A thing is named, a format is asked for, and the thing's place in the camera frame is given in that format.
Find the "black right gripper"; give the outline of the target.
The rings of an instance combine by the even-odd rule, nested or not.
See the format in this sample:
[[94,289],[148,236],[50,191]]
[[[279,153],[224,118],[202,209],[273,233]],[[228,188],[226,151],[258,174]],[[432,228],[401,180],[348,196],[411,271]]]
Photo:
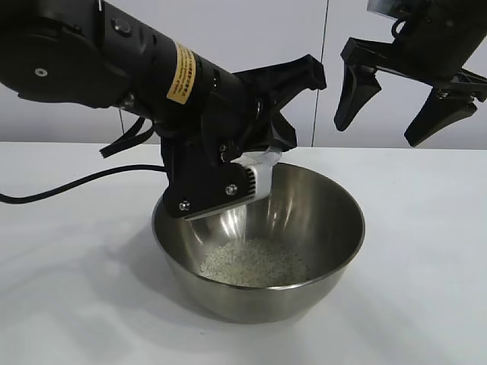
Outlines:
[[428,84],[423,107],[404,137],[416,147],[433,134],[471,117],[474,98],[486,99],[486,79],[464,69],[486,37],[484,1],[400,1],[389,5],[395,23],[390,43],[349,38],[341,57],[344,78],[334,116],[344,132],[361,108],[381,91],[377,71]]

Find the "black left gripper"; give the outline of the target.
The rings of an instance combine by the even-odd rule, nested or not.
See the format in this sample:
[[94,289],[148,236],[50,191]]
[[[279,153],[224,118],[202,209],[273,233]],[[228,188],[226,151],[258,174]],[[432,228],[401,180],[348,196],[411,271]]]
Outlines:
[[326,88],[311,55],[229,72],[168,37],[151,58],[154,129],[163,152],[251,152],[297,147],[282,109],[304,90]]

